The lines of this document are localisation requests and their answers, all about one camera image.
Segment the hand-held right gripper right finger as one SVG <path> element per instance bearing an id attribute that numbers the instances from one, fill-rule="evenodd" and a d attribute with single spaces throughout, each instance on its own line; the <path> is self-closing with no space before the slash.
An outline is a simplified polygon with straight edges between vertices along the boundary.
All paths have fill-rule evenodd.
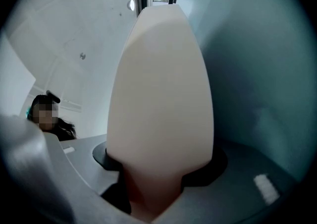
<path id="1" fill-rule="evenodd" d="M 266 175 L 280 197 L 268 205 L 254 179 Z M 205 167 L 182 178 L 182 193 L 156 224 L 252 224 L 262 222 L 289 195 L 295 179 L 252 147 L 217 140 Z"/>

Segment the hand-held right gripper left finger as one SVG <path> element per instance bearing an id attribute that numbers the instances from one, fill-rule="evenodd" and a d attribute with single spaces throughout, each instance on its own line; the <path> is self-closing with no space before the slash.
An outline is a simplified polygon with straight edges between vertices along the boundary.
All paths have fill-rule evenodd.
<path id="1" fill-rule="evenodd" d="M 17 116 L 0 117 L 0 221 L 5 224 L 136 224 L 74 168 L 59 140 Z"/>

